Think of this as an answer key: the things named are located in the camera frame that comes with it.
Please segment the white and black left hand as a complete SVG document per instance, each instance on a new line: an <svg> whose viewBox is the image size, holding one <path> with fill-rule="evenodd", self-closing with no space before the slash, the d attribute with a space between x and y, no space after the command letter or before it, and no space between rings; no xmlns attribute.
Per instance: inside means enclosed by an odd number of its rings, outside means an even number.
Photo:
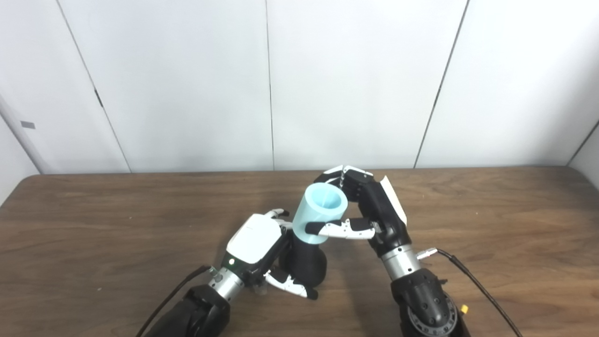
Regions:
<svg viewBox="0 0 599 337"><path fill-rule="evenodd" d="M318 292L276 266L276 260L291 246L292 224L284 217L284 209L272 209L264 214L251 215L231 237L219 271L211 286L227 302L244 288L261 288L269 284L310 300Z"/></svg>

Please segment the white and black right hand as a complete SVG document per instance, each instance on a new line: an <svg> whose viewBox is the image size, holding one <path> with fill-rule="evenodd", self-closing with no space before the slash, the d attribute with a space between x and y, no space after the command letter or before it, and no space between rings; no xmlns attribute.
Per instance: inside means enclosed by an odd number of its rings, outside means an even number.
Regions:
<svg viewBox="0 0 599 337"><path fill-rule="evenodd" d="M379 258L412 243L407 232L407 216L387 176L376 181L369 171L340 165L324 171L314 181L337 187L349 202L357 203L362 216L346 220L313 220L306 224L306 233L368 240Z"/></svg>

